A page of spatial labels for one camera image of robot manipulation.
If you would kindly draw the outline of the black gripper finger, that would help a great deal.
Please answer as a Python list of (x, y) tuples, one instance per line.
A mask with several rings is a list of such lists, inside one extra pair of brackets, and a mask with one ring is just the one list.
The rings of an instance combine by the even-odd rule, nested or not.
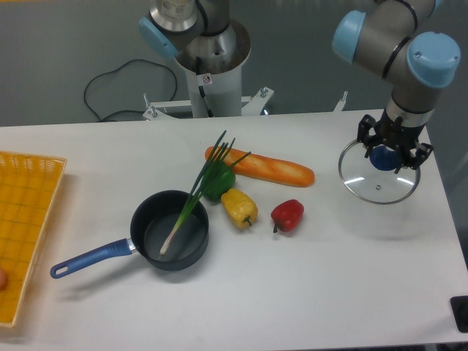
[(434, 147), (428, 143), (416, 143), (415, 153), (405, 146), (396, 146), (397, 166), (394, 173), (399, 173), (402, 168), (418, 170), (420, 166), (431, 156)]
[(374, 131), (375, 124), (375, 119), (369, 114), (364, 115), (358, 124), (356, 141), (366, 149), (365, 158), (370, 157), (373, 148), (376, 146), (377, 137), (370, 134), (371, 131)]

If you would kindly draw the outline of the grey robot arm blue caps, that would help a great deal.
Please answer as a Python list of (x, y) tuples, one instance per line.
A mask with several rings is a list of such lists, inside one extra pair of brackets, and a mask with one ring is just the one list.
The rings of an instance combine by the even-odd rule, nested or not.
[[(418, 138), (461, 57), (448, 35), (418, 33), (438, 6), (438, 1), (380, 1), (370, 15), (347, 13), (333, 35), (334, 53), (393, 85), (381, 118), (364, 116), (358, 126), (357, 140), (378, 170), (417, 170), (433, 150)], [(228, 1), (156, 1), (139, 29), (158, 55), (184, 69), (194, 116), (241, 114), (241, 68), (251, 41), (230, 17)]]

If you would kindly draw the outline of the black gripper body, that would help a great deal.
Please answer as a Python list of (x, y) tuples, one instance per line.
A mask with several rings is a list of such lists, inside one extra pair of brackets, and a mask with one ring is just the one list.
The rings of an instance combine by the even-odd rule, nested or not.
[(392, 120), (384, 110), (380, 120), (376, 121), (374, 131), (370, 132), (371, 135), (377, 137), (375, 147), (384, 145), (393, 151), (395, 151), (396, 146), (414, 149), (421, 133), (421, 126), (404, 127), (403, 121), (402, 116), (397, 116), (395, 120)]

